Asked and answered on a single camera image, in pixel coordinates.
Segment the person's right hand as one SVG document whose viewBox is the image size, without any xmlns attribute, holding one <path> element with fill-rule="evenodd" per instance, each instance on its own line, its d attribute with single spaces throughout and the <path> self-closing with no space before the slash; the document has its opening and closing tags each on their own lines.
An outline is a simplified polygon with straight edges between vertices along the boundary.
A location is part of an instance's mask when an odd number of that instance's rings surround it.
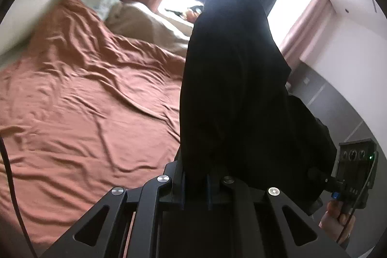
<svg viewBox="0 0 387 258">
<path fill-rule="evenodd" d="M 326 212 L 322 216 L 319 227 L 325 231 L 327 236 L 337 241 L 339 245 L 345 243 L 352 232 L 356 217 L 353 215 L 347 223 L 349 214 L 341 214 L 342 202 L 331 200 L 327 204 Z"/>
</svg>

